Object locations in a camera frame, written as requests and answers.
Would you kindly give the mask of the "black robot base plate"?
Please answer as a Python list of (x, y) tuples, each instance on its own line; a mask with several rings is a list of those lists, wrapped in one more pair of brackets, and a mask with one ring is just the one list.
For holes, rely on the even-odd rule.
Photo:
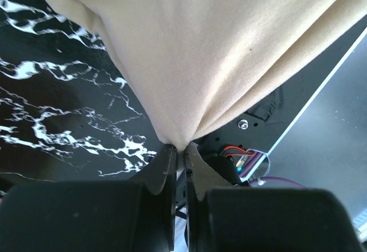
[(338, 69), (366, 29), (363, 17), (260, 102), (198, 141), (204, 161), (227, 180), (256, 178), (256, 171)]

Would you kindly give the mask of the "beige t shirt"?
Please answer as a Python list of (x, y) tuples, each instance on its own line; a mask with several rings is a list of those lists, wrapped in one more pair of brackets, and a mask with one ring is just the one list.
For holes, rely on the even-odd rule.
[(159, 140), (184, 150), (366, 15), (366, 0), (46, 0), (101, 37)]

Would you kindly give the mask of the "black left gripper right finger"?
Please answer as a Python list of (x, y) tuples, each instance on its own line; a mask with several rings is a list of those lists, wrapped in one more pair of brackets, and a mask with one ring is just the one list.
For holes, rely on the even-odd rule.
[(361, 251), (348, 213), (329, 191), (234, 186), (194, 144), (184, 152), (190, 251)]

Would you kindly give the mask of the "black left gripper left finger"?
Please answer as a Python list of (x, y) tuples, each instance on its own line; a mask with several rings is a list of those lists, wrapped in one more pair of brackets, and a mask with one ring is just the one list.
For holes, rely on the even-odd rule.
[(2, 251), (172, 251), (177, 149), (128, 180), (37, 183), (1, 202)]

